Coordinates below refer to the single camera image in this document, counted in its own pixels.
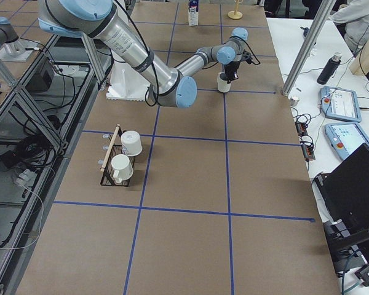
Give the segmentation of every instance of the metal rod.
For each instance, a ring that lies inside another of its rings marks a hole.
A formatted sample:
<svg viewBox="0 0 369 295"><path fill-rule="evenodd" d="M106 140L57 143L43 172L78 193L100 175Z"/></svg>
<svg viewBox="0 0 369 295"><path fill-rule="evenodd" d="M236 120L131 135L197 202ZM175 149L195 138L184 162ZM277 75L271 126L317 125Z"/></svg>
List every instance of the metal rod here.
<svg viewBox="0 0 369 295"><path fill-rule="evenodd" d="M8 83L10 87L15 86L15 84L17 83L17 80L14 78L14 76L7 68L7 66L1 61L1 59L0 59L0 75Z"/></svg>
<svg viewBox="0 0 369 295"><path fill-rule="evenodd" d="M82 41L85 46L86 53L89 56L93 70L97 76L98 83L101 85L104 82L105 74L103 65L97 56L96 45L94 44L93 39L89 38L85 33L82 33Z"/></svg>
<svg viewBox="0 0 369 295"><path fill-rule="evenodd" d="M302 44L302 47L296 57L293 67L291 68L290 73L287 76L287 80L285 81L282 94L288 96L291 89L294 86L296 79L298 78L303 65L305 64L306 59L308 58L310 51L313 48L313 45L319 36L322 27L324 26L325 21L327 20L332 7L334 6L336 0L323 0L321 2L320 8L315 15L315 19L310 27L309 33L307 34L305 41Z"/></svg>

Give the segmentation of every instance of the black wire rack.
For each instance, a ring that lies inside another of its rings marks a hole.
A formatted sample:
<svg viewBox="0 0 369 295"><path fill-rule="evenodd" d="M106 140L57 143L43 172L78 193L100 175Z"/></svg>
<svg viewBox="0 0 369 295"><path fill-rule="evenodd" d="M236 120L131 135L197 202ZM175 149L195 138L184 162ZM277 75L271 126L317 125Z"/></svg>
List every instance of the black wire rack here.
<svg viewBox="0 0 369 295"><path fill-rule="evenodd" d="M123 180L121 183L115 182L115 179L113 178L114 170L111 166L112 158L115 155L123 154L122 145L115 143L117 135L119 135L119 138L120 138L120 136L122 136L122 134L123 134L122 129L121 129L120 125L118 124L118 125L116 125L116 129L115 129L115 132L113 133L113 135L109 136L110 144L109 144L108 150L106 152L103 165L100 168L101 172L103 172L103 176L101 177L101 181L100 181L101 186L124 186L124 187L128 187L130 185L131 178L129 178L127 180ZM130 163L133 166L133 168L134 168L134 165L135 165L135 158L136 157L129 156Z"/></svg>

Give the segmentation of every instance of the electronic device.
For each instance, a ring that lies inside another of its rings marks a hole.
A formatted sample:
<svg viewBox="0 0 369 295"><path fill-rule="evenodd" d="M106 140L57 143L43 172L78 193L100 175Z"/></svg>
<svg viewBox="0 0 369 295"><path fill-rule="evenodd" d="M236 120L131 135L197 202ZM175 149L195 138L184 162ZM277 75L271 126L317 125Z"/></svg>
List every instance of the electronic device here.
<svg viewBox="0 0 369 295"><path fill-rule="evenodd" d="M47 91L54 79L54 69L47 58L42 61L28 82L26 89L29 92Z"/></svg>
<svg viewBox="0 0 369 295"><path fill-rule="evenodd" d="M334 221L342 220L351 240L369 264L369 145L361 144L329 174L315 178Z"/></svg>
<svg viewBox="0 0 369 295"><path fill-rule="evenodd" d="M357 94L353 90L325 86L320 91L321 108L325 117L361 122Z"/></svg>
<svg viewBox="0 0 369 295"><path fill-rule="evenodd" d="M333 149L344 160L362 143L369 145L369 137L356 122L332 123L324 126Z"/></svg>

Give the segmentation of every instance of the white cup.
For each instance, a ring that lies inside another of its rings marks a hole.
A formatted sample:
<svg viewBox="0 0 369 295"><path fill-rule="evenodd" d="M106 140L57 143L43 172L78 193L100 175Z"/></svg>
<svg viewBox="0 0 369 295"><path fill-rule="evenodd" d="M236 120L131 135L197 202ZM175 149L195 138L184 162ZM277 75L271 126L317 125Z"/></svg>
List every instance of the white cup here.
<svg viewBox="0 0 369 295"><path fill-rule="evenodd" d="M114 170L113 178L116 183L128 180L133 175L133 166L131 166L130 158L126 155L115 155L111 160L111 166Z"/></svg>
<svg viewBox="0 0 369 295"><path fill-rule="evenodd" d="M121 136L123 154L134 157L141 154L142 144L140 134L136 131L126 131Z"/></svg>
<svg viewBox="0 0 369 295"><path fill-rule="evenodd" d="M231 83L227 83L226 80L223 80L222 74L224 74L224 72L220 72L217 74L217 89L221 92L221 93L227 93L229 92L229 89L231 88Z"/></svg>

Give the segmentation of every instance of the desk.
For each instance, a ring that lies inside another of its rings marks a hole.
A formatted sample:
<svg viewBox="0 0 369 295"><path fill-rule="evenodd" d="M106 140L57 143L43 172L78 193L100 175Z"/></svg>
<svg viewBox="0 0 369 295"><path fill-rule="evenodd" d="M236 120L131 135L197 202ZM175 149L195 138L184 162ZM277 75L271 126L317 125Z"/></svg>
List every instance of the desk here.
<svg viewBox="0 0 369 295"><path fill-rule="evenodd" d="M23 294L338 294L262 7L141 2L133 17L169 65L247 27L261 65L232 91L196 74L189 109L97 98L19 286ZM99 186L102 134L141 133L131 185Z"/></svg>
<svg viewBox="0 0 369 295"><path fill-rule="evenodd" d="M290 72L294 60L303 43L303 30L300 29L300 27L310 27L311 23L312 20L268 19L268 25L271 30L272 40L276 50L276 55L279 59L280 70L284 79L286 78L286 75L284 74L288 74ZM310 69L323 68L328 59L335 52L341 52L343 54L342 63L348 61L352 56L346 43L336 29L336 26L333 24L333 22L327 21L317 39L317 44L314 46L311 56L307 59L302 69L302 72L309 71ZM347 69L346 71L347 65L340 66L335 76L328 81L327 85L336 87L341 76L344 74L344 77L339 83L339 87L355 90L358 96L369 98L369 84L367 84L368 81L366 77L352 75L350 69ZM293 88L290 96L298 95L301 98L296 107L300 114L306 112L314 116L319 113L319 108L317 105L320 102L319 91L323 85L319 85L316 80L320 73L321 70L311 71L307 74L301 74L296 81L296 85ZM361 107L369 108L369 99L359 98L359 105ZM369 136L369 111L361 111L361 115L361 127ZM309 166L310 178L315 177L315 175L321 171L331 172L341 163L340 158L330 146L329 140L325 136L323 128L319 129L321 125L332 122L337 121L325 119L322 115L312 119L311 124L307 129L308 133L314 138L314 140L317 138L317 134L319 132L319 139L317 141L315 150L316 160L311 161ZM327 212L322 197L315 186L313 191L319 206L320 215L325 222L330 219L330 216ZM348 280L346 280L346 282L347 286L349 286L355 280L355 276L352 274L351 276L347 277ZM356 288L355 290L351 291L351 294L369 294L369 288Z"/></svg>

